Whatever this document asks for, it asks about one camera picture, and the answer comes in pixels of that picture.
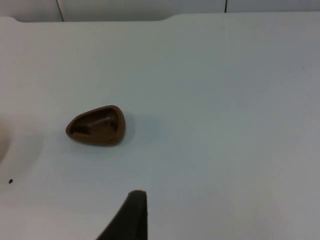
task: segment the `brown plastic tray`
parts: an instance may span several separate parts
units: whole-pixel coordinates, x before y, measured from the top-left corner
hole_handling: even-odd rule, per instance
[[[76,116],[66,127],[65,133],[83,144],[114,146],[122,141],[126,131],[121,109],[108,105]]]

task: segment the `brown dish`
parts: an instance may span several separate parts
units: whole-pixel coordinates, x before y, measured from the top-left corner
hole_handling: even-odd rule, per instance
[[[83,144],[114,146],[124,138],[125,117],[115,105],[103,106],[76,116],[65,133]]]

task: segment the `small brown bowl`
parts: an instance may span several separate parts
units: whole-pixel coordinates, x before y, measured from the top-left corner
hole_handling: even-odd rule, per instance
[[[115,105],[103,106],[76,116],[65,133],[83,144],[114,146],[125,136],[126,123],[121,109]]]

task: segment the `white wall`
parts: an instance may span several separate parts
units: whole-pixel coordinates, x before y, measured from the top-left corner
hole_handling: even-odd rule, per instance
[[[320,0],[228,0],[227,12],[319,11]]]
[[[0,16],[21,22],[60,22],[56,0],[0,0]]]
[[[65,21],[154,21],[225,11],[225,0],[59,0],[59,5]]]

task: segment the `black plastic piece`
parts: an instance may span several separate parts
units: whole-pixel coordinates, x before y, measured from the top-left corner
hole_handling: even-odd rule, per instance
[[[135,190],[96,240],[148,240],[147,193]]]

